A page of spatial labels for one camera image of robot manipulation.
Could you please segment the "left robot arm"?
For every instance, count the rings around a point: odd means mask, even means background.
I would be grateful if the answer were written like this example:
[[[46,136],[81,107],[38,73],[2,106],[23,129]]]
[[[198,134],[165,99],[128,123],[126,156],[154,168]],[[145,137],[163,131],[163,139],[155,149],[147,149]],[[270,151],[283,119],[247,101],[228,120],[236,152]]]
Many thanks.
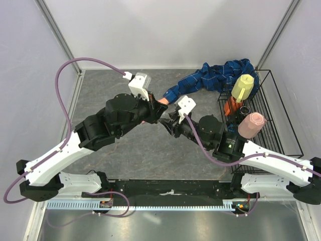
[[[79,123],[64,147],[56,146],[47,152],[50,158],[39,167],[41,158],[17,162],[17,172],[27,171],[19,185],[20,194],[30,200],[42,202],[55,196],[80,195],[83,192],[106,197],[110,192],[106,174],[91,175],[64,173],[63,170],[78,159],[111,145],[141,122],[155,124],[167,110],[167,105],[155,100],[152,93],[143,100],[132,94],[118,94],[106,102],[98,113]]]

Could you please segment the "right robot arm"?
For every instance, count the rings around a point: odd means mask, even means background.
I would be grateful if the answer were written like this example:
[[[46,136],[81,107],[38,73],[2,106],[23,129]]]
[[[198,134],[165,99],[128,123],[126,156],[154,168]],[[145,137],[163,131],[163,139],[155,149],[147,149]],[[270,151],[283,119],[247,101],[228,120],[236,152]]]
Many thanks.
[[[214,164],[229,167],[238,164],[266,171],[266,175],[235,174],[230,184],[234,197],[244,194],[271,193],[292,195],[298,201],[320,204],[320,158],[304,160],[290,157],[247,140],[225,130],[224,123],[213,115],[203,116],[198,122],[191,114],[169,113],[159,122],[175,138],[185,136],[201,147]]]

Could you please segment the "mannequin hand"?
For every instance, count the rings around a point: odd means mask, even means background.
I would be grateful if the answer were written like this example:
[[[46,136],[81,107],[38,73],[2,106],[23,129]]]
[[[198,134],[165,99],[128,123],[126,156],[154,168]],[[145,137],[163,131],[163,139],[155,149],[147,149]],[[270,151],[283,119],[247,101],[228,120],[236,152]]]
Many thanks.
[[[157,121],[161,118],[161,116],[168,109],[169,101],[166,98],[161,98],[159,100],[153,100],[151,103],[151,113],[152,113],[152,122],[149,124],[156,124]]]

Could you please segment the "blue cup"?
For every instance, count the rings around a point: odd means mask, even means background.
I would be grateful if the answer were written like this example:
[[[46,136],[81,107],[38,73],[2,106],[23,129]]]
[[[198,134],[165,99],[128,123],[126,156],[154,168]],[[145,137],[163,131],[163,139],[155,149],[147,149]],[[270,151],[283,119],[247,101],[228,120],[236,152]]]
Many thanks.
[[[236,135],[239,135],[239,133],[238,133],[238,125],[229,124],[229,125],[227,126],[227,129],[228,129],[229,132],[232,132],[232,133],[234,133],[234,134],[236,134]]]

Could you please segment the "orange cup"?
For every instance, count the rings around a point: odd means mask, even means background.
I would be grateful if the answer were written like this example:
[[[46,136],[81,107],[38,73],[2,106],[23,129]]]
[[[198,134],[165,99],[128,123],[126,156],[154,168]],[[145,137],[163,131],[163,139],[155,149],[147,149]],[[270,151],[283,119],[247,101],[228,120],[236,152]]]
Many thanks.
[[[230,96],[224,105],[225,116],[234,114],[240,107],[243,106],[243,102],[237,102],[233,96]]]

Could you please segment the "blue plaid shirt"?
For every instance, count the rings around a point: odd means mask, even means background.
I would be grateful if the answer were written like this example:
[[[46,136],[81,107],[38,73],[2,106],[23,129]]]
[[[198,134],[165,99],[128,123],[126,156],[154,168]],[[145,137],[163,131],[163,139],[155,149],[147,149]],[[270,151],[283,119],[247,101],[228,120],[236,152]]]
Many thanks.
[[[259,88],[259,76],[256,73],[249,59],[227,61],[223,65],[210,66],[204,63],[202,68],[196,70],[181,79],[176,85],[169,88],[164,94],[162,100],[165,104],[172,104],[182,95],[197,92],[201,89],[212,92],[231,91],[237,79],[244,74],[249,74],[254,78],[254,86],[251,94]]]

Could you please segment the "yellow mug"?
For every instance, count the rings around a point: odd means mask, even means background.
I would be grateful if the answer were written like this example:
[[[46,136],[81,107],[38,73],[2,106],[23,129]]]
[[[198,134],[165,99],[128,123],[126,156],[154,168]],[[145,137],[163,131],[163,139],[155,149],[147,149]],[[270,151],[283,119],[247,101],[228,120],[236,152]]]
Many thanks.
[[[235,82],[231,95],[237,103],[246,100],[254,87],[254,78],[249,74],[241,75]]]

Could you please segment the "pink mug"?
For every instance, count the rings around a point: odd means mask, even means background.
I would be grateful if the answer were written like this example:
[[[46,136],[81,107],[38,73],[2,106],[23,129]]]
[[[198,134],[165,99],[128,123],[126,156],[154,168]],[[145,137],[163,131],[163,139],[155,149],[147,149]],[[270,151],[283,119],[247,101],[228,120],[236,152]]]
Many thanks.
[[[251,139],[261,131],[265,123],[266,119],[262,114],[258,112],[250,113],[239,124],[238,133],[243,138]]]

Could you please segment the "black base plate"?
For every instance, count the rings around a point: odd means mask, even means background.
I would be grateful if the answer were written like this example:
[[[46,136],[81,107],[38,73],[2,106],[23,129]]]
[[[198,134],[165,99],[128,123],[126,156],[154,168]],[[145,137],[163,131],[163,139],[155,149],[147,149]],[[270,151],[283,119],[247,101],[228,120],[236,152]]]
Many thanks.
[[[96,195],[86,192],[83,198],[112,198],[113,202],[126,204],[117,194],[103,194],[115,191],[125,195],[130,204],[221,204],[223,200],[259,198],[241,190],[240,185],[214,180],[109,180],[107,189],[97,191]]]

